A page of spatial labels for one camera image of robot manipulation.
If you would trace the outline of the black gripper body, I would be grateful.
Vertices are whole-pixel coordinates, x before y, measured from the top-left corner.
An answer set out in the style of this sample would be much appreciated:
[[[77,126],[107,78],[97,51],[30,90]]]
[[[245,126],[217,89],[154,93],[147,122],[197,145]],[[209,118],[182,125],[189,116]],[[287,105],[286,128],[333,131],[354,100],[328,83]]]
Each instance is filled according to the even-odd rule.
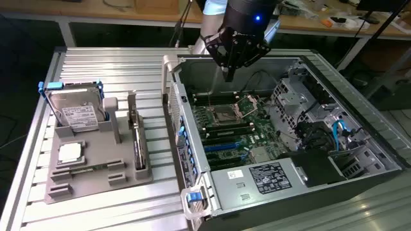
[[[278,1],[230,0],[222,24],[225,37],[246,36],[262,40]]]

